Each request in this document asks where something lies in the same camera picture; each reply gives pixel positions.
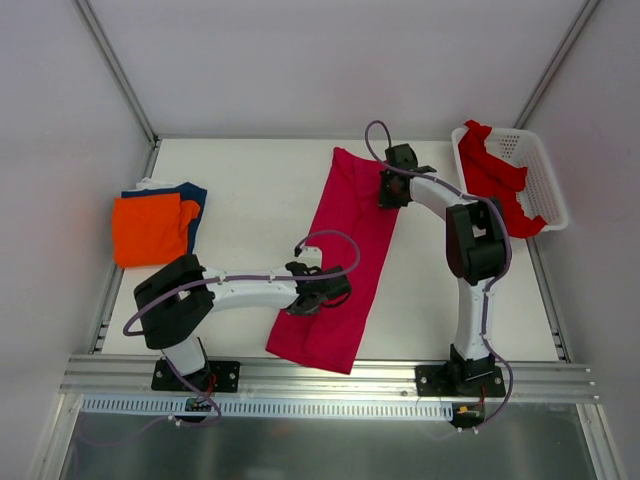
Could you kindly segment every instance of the metal frame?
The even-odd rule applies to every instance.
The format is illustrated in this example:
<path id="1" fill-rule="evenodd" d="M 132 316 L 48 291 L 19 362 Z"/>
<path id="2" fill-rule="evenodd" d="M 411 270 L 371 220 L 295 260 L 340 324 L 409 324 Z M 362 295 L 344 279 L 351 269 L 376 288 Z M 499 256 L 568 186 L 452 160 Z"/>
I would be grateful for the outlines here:
<path id="1" fill-rule="evenodd" d="M 136 93 L 133 91 L 131 83 L 129 83 L 129 79 L 124 73 L 124 69 L 120 64 L 120 61 L 118 60 L 118 57 L 113 50 L 113 47 L 111 46 L 111 42 L 109 42 L 109 39 L 104 32 L 104 28 L 98 20 L 98 17 L 96 16 L 96 13 L 91 6 L 91 3 L 89 2 L 89 0 L 73 0 L 73 3 L 78 9 L 83 23 L 89 30 L 93 41 L 100 51 L 100 55 L 109 68 L 109 71 L 111 72 L 111 75 L 115 80 L 118 89 L 122 93 L 125 101 L 127 102 L 127 105 L 129 105 L 131 113 L 133 113 L 133 116 L 142 129 L 144 136 L 147 137 L 149 143 L 155 145 L 158 136 L 151 126 L 151 122 L 149 122 L 149 118 L 144 112 L 144 109 L 142 108 L 142 105 L 140 104 Z"/>
<path id="2" fill-rule="evenodd" d="M 627 480 L 602 405 L 576 405 L 598 480 Z"/>
<path id="3" fill-rule="evenodd" d="M 158 357 L 147 355 L 74 355 L 60 389 L 64 393 L 154 394 L 151 377 L 157 360 Z M 420 397 L 415 387 L 414 368 L 417 365 L 442 364 L 441 361 L 359 360 L 351 375 L 345 376 L 280 359 L 234 360 L 242 364 L 238 393 L 220 393 L 218 395 L 221 398 L 240 396 L 415 402 Z M 586 365 L 561 362 L 514 362 L 511 365 L 516 378 L 513 402 L 593 404 L 600 399 L 591 370 Z M 465 401 L 458 397 L 442 397 L 440 400 Z M 487 399 L 487 402 L 501 401 Z"/>
<path id="4" fill-rule="evenodd" d="M 147 118 L 107 35 L 89 0 L 73 0 L 78 12 L 105 60 L 111 75 L 134 114 L 152 150 L 145 163 L 142 176 L 153 171 L 160 146 L 156 132 Z M 524 105 L 516 128 L 522 128 L 539 105 L 557 72 L 573 49 L 581 33 L 593 17 L 601 0 L 586 0 L 570 25 L 556 52 L 545 68 L 534 91 Z M 163 135 L 162 138 L 176 138 Z M 180 135 L 183 138 L 202 136 Z M 513 402 L 543 402 L 576 404 L 583 431 L 598 478 L 625 480 L 615 446 L 608 431 L 600 397 L 591 370 L 586 365 L 569 363 L 573 350 L 563 331 L 564 322 L 556 308 L 549 288 L 543 260 L 534 240 L 528 242 L 534 270 L 541 290 L 552 333 L 557 339 L 559 358 L 563 361 L 548 363 L 516 362 L 514 369 Z M 89 352 L 99 352 L 101 339 L 106 334 L 111 313 L 122 280 L 122 270 L 112 265 L 96 328 L 87 341 Z M 64 468 L 66 452 L 71 440 L 75 420 L 82 407 L 84 394 L 117 394 L 123 398 L 151 396 L 150 375 L 157 357 L 106 354 L 74 355 L 65 373 L 54 423 L 47 431 L 48 448 L 37 458 L 34 478 L 58 478 Z M 414 367 L 418 364 L 439 362 L 418 361 L 357 361 L 350 376 L 308 369 L 278 359 L 240 360 L 242 382 L 237 398 L 272 399 L 286 402 L 305 400 L 375 400 L 381 404 L 398 402 L 428 402 L 417 396 Z"/>
<path id="5" fill-rule="evenodd" d="M 524 107 L 520 111 L 520 115 L 518 115 L 514 128 L 525 127 L 533 112 L 538 108 L 538 105 L 556 77 L 556 74 L 560 71 L 562 65 L 564 65 L 569 53 L 573 50 L 573 47 L 580 38 L 580 35 L 589 24 L 589 21 L 593 17 L 593 14 L 601 1 L 602 0 L 585 0 L 582 8 L 569 26 L 567 33 L 565 33 L 564 37 L 560 41 L 558 48 L 556 48 L 551 60 L 549 60 L 540 80 L 538 80 L 536 87 L 529 96 L 527 103 L 525 103 Z"/>
<path id="6" fill-rule="evenodd" d="M 36 457 L 29 478 L 58 479 L 65 467 L 73 429 L 82 405 L 82 394 L 60 395 L 58 408 L 44 438 L 44 447 Z"/>

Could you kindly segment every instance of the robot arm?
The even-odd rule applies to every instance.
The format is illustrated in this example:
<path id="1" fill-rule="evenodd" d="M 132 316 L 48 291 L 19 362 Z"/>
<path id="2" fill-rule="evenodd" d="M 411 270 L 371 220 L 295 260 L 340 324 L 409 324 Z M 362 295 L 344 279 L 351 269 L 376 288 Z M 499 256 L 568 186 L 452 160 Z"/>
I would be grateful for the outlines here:
<path id="1" fill-rule="evenodd" d="M 415 153 L 408 144 L 390 147 L 385 153 L 393 167 L 411 172 L 435 172 L 430 167 L 418 168 Z M 490 293 L 485 293 L 485 289 L 505 269 L 508 239 L 483 202 L 460 198 L 425 177 L 392 170 L 381 172 L 381 177 L 379 203 L 382 208 L 399 208 L 415 201 L 445 221 L 447 263 L 458 278 L 459 309 L 450 360 L 441 374 L 460 394 L 475 392 L 483 378 L 493 374 L 495 368 L 495 358 L 483 341 L 483 335 L 488 338 L 491 332 L 495 287 Z M 499 202 L 492 201 L 500 210 Z"/>
<path id="2" fill-rule="evenodd" d="M 205 268 L 195 255 L 183 255 L 136 287 L 134 296 L 139 309 L 180 285 L 204 283 L 207 279 L 219 281 L 177 293 L 142 315 L 145 343 L 151 350 L 161 350 L 180 375 L 202 387 L 210 372 L 204 348 L 194 334 L 198 324 L 210 312 L 231 308 L 271 307 L 293 315 L 311 315 L 322 306 L 341 304 L 351 293 L 349 281 L 340 274 L 341 267 L 323 271 L 321 262 L 322 252 L 313 247 L 304 247 L 284 266 L 252 272 Z M 313 279 L 327 274 L 332 274 L 331 278 Z M 235 277 L 235 281 L 225 282 L 225 277 Z M 309 281 L 286 280 L 287 277 L 309 277 Z"/>

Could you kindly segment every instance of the white table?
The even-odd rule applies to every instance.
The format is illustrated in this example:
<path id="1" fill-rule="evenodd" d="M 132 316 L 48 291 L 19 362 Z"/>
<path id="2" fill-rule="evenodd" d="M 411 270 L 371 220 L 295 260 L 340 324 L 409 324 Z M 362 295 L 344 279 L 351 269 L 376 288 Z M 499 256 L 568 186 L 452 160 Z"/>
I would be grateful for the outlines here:
<path id="1" fill-rule="evenodd" d="M 375 145 L 382 154 L 385 144 Z M 411 145 L 420 164 L 458 184 L 450 142 Z M 307 234 L 335 146 L 369 158 L 362 141 L 163 140 L 153 177 L 191 181 L 209 191 L 195 247 L 202 264 L 269 268 L 289 261 L 294 245 Z M 458 288 L 445 259 L 444 227 L 420 205 L 401 210 L 359 359 L 448 358 L 457 326 Z M 526 243 L 513 239 L 512 246 L 511 270 L 497 290 L 494 346 L 509 360 L 556 361 Z M 124 272 L 104 353 L 150 353 L 142 337 L 124 337 L 122 327 L 136 311 L 133 289 L 155 271 Z M 207 317 L 196 333 L 209 355 L 270 357 L 264 346 L 277 313 L 263 308 L 219 312 Z"/>

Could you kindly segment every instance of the cable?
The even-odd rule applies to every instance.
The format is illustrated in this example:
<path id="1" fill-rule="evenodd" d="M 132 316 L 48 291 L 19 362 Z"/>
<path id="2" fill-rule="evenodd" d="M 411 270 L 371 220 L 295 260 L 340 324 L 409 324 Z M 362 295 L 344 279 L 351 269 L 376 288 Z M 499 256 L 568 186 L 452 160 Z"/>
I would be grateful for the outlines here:
<path id="1" fill-rule="evenodd" d="M 234 281 L 242 281 L 242 280 L 262 280 L 262 281 L 266 281 L 266 282 L 273 282 L 273 281 L 278 281 L 278 282 L 280 282 L 280 281 L 284 281 L 284 282 L 296 282 L 296 281 L 317 282 L 317 281 L 320 281 L 320 280 L 330 280 L 332 278 L 342 277 L 343 275 L 351 273 L 360 264 L 360 247 L 358 247 L 358 244 L 349 235 L 347 235 L 344 232 L 341 232 L 339 230 L 321 230 L 319 232 L 311 233 L 311 234 L 307 235 L 306 237 L 304 237 L 302 240 L 300 240 L 298 242 L 298 244 L 295 247 L 295 250 L 301 249 L 302 246 L 305 245 L 307 241 L 309 241 L 309 240 L 311 240 L 311 239 L 313 239 L 315 237 L 322 236 L 322 235 L 337 235 L 337 236 L 340 236 L 340 237 L 346 239 L 353 246 L 353 249 L 354 249 L 355 254 L 356 254 L 356 258 L 353 261 L 353 263 L 349 266 L 349 268 L 347 268 L 346 270 L 343 270 L 342 272 L 327 273 L 327 274 L 323 274 L 323 275 L 313 275 L 313 276 L 306 276 L 306 277 L 303 277 L 303 276 L 275 276 L 275 277 L 270 277 L 268 275 L 229 275 L 228 277 L 225 277 L 222 280 L 225 281 L 225 282 L 234 282 Z M 144 332 L 142 330 L 139 330 L 139 331 L 136 331 L 136 332 L 132 332 L 129 329 L 131 328 L 131 326 L 139 318 L 141 318 L 149 310 L 151 310 L 155 306 L 159 305 L 160 303 L 164 302 L 168 298 L 171 298 L 174 295 L 177 295 L 180 292 L 184 292 L 185 290 L 189 290 L 189 289 L 194 288 L 194 287 L 199 287 L 201 285 L 208 285 L 210 283 L 219 283 L 220 281 L 221 281 L 220 277 L 205 278 L 203 280 L 195 280 L 193 282 L 185 283 L 183 285 L 180 285 L 180 286 L 178 286 L 176 288 L 173 288 L 173 289 L 169 290 L 167 293 L 164 293 L 164 294 L 160 295 L 159 297 L 153 299 L 151 302 L 147 303 L 144 307 L 142 307 L 140 310 L 138 310 L 129 320 L 127 320 L 127 323 L 125 323 L 124 327 L 122 328 L 122 333 L 124 334 L 125 337 L 137 337 L 139 335 L 143 335 Z"/>
<path id="2" fill-rule="evenodd" d="M 502 363 L 505 366 L 505 368 L 507 369 L 507 372 L 509 374 L 509 386 L 507 388 L 507 393 L 506 393 L 506 395 L 504 397 L 504 400 L 502 401 L 500 406 L 498 406 L 496 411 L 493 412 L 493 414 L 491 414 L 490 417 L 486 418 L 484 420 L 484 422 L 482 422 L 482 425 L 484 426 L 490 420 L 495 418 L 500 412 L 502 412 L 502 410 L 507 405 L 507 403 L 509 403 L 509 400 L 511 399 L 511 395 L 513 394 L 513 368 L 511 367 L 509 362 L 507 362 L 501 355 L 499 355 L 495 351 L 495 349 L 493 348 L 493 346 L 489 342 L 489 339 L 487 338 L 487 336 L 488 336 L 488 332 L 487 332 L 488 325 L 487 324 L 488 324 L 488 321 L 489 321 L 489 294 L 491 293 L 491 288 L 500 279 L 502 279 L 507 274 L 507 272 L 509 271 L 509 267 L 511 266 L 511 259 L 513 257 L 513 252 L 511 250 L 511 242 L 509 241 L 509 232 L 507 231 L 507 226 L 504 223 L 504 219 L 502 218 L 502 215 L 500 214 L 500 211 L 498 210 L 498 207 L 496 207 L 495 204 L 491 200 L 489 200 L 488 198 L 478 197 L 477 195 L 472 195 L 472 194 L 469 194 L 469 193 L 465 193 L 465 192 L 459 190 L 458 188 L 456 188 L 455 186 L 451 185 L 450 183 L 445 182 L 444 180 L 442 180 L 442 179 L 440 179 L 440 178 L 438 178 L 438 177 L 436 177 L 434 175 L 430 175 L 428 173 L 411 172 L 409 170 L 403 170 L 401 168 L 394 167 L 393 165 L 389 165 L 387 162 L 385 162 L 380 157 L 378 157 L 378 155 L 376 154 L 375 150 L 371 146 L 371 141 L 369 139 L 369 131 L 371 130 L 371 127 L 373 127 L 374 125 L 379 125 L 380 127 L 382 127 L 382 129 L 385 132 L 385 135 L 387 136 L 387 143 L 389 144 L 389 147 L 392 146 L 392 142 L 391 142 L 391 134 L 389 133 L 389 128 L 385 125 L 385 123 L 382 120 L 373 120 L 372 122 L 369 123 L 369 125 L 367 125 L 367 127 L 364 130 L 364 142 L 365 142 L 365 144 L 367 146 L 367 150 L 369 150 L 369 153 L 371 154 L 371 156 L 378 163 L 382 164 L 384 166 L 384 168 L 386 168 L 387 170 L 391 170 L 391 171 L 399 173 L 401 175 L 406 175 L 406 176 L 409 176 L 409 177 L 419 177 L 419 178 L 424 178 L 426 180 L 431 180 L 432 182 L 437 183 L 438 185 L 441 185 L 441 186 L 445 187 L 447 190 L 449 190 L 454 195 L 457 195 L 458 197 L 460 197 L 463 200 L 474 201 L 474 202 L 482 202 L 482 203 L 486 204 L 489 207 L 489 210 L 491 210 L 491 213 L 493 213 L 493 215 L 496 217 L 496 219 L 498 221 L 498 224 L 500 226 L 500 230 L 502 231 L 502 234 L 504 235 L 504 238 L 505 238 L 505 267 L 504 267 L 503 271 L 499 275 L 497 275 L 496 277 L 491 279 L 489 282 L 487 282 L 487 285 L 483 289 L 484 299 L 483 299 L 483 302 L 482 302 L 482 330 L 481 330 L 481 336 L 482 336 L 482 341 L 484 342 L 484 345 L 487 348 L 487 350 L 500 363 Z"/>
<path id="3" fill-rule="evenodd" d="M 149 430 L 151 427 L 157 425 L 158 423 L 162 422 L 163 420 L 170 421 L 171 418 L 167 417 L 166 415 L 162 417 L 156 417 L 153 420 L 151 420 L 149 423 L 147 423 L 144 427 L 142 427 L 140 430 L 138 430 L 136 433 L 134 433 L 133 435 L 123 438 L 122 440 L 118 440 L 116 442 L 97 442 L 85 436 L 84 432 L 82 431 L 82 423 L 83 423 L 82 415 L 80 415 L 78 417 L 78 421 L 76 422 L 75 434 L 78 440 L 80 440 L 83 443 L 86 443 L 87 445 L 91 445 L 92 447 L 118 447 L 120 445 L 130 442 L 131 440 L 135 440 L 144 432 Z"/>
<path id="4" fill-rule="evenodd" d="M 191 390 L 193 393 L 195 393 L 198 397 L 204 398 L 205 401 L 209 405 L 211 405 L 211 408 L 216 412 L 216 416 L 211 420 L 205 420 L 204 422 L 200 422 L 200 423 L 181 422 L 181 420 L 178 420 L 176 422 L 176 425 L 177 426 L 184 425 L 186 427 L 208 427 L 208 426 L 215 425 L 216 423 L 218 423 L 222 419 L 222 410 L 220 410 L 220 407 L 218 406 L 218 404 L 216 402 L 214 402 L 213 398 L 211 398 L 206 393 L 204 393 L 204 392 L 200 391 L 199 389 L 197 389 L 196 387 L 194 387 L 187 379 L 185 379 L 180 374 L 180 372 L 178 371 L 176 366 L 173 364 L 173 362 L 171 360 L 169 360 L 169 357 L 167 357 L 165 355 L 164 359 L 167 362 L 167 365 L 169 365 L 169 368 L 171 369 L 171 372 L 176 376 L 176 378 L 180 381 L 180 383 L 182 383 L 185 387 L 187 387 L 189 390 Z"/>

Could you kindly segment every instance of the white basket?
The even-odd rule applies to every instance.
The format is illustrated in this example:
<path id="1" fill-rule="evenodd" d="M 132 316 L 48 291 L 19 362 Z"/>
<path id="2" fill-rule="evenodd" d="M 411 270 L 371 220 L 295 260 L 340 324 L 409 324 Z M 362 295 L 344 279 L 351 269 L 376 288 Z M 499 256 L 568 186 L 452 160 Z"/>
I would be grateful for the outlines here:
<path id="1" fill-rule="evenodd" d="M 465 133 L 467 133 L 466 127 L 456 128 L 451 134 L 451 140 L 460 186 L 466 192 L 467 184 L 458 150 L 458 143 Z M 540 138 L 527 130 L 494 128 L 485 140 L 485 146 L 491 155 L 515 167 L 529 168 L 527 186 L 517 194 L 526 215 L 529 218 L 541 215 L 547 221 L 547 226 L 542 229 L 543 232 L 565 228 L 569 223 L 569 214 Z"/>

